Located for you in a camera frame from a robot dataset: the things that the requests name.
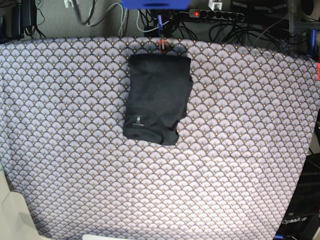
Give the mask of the black T-shirt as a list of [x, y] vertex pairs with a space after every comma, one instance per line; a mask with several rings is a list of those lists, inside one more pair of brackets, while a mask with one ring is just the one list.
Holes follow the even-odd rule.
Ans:
[[185, 56], [130, 56], [130, 90], [122, 128], [126, 138], [163, 146], [177, 143], [177, 125], [187, 115], [193, 88], [190, 65]]

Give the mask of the orange and black clamp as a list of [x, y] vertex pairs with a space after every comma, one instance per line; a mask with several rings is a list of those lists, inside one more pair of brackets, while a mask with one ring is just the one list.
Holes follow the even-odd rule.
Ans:
[[167, 44], [166, 44], [166, 39], [165, 38], [160, 38], [159, 39], [159, 42], [158, 42], [158, 45], [159, 45], [159, 50], [164, 53], [166, 52], [166, 49], [167, 49]]

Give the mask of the patterned fan-print tablecloth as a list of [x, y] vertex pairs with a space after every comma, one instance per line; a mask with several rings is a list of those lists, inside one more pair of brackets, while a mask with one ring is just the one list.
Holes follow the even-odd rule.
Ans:
[[300, 178], [320, 108], [317, 63], [169, 39], [193, 87], [173, 146], [127, 139], [129, 57], [157, 38], [0, 47], [0, 161], [39, 234], [270, 240]]

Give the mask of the black power strip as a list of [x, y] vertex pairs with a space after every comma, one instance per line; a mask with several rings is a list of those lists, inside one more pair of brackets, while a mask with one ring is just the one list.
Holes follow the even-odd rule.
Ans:
[[243, 13], [231, 11], [190, 9], [188, 15], [190, 18], [201, 20], [245, 21], [245, 15]]

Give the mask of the orange clamp right edge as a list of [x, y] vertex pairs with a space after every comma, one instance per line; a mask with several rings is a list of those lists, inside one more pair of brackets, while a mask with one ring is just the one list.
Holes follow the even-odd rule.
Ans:
[[317, 80], [320, 80], [320, 62], [317, 63]]

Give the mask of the black power adapter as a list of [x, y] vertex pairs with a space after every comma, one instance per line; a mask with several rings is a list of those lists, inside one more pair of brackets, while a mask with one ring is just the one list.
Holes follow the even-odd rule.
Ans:
[[21, 0], [11, 9], [11, 34], [31, 36], [37, 26], [37, 7], [34, 0]]

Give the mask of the black OpenArm box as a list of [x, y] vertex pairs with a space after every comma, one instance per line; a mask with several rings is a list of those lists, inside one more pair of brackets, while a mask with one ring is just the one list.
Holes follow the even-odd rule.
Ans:
[[320, 233], [320, 155], [308, 155], [275, 240], [314, 240]]

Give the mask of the blue clamp right edge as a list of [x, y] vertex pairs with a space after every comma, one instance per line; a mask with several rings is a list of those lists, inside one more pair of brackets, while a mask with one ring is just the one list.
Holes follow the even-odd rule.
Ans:
[[316, 49], [317, 31], [312, 29], [308, 32], [307, 37], [307, 56], [313, 58]]

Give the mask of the beige plastic bin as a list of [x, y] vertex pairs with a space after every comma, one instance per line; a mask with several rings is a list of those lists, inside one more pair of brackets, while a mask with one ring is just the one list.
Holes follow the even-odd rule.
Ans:
[[2, 240], [39, 240], [24, 197], [9, 189], [3, 170], [0, 171], [0, 238]]

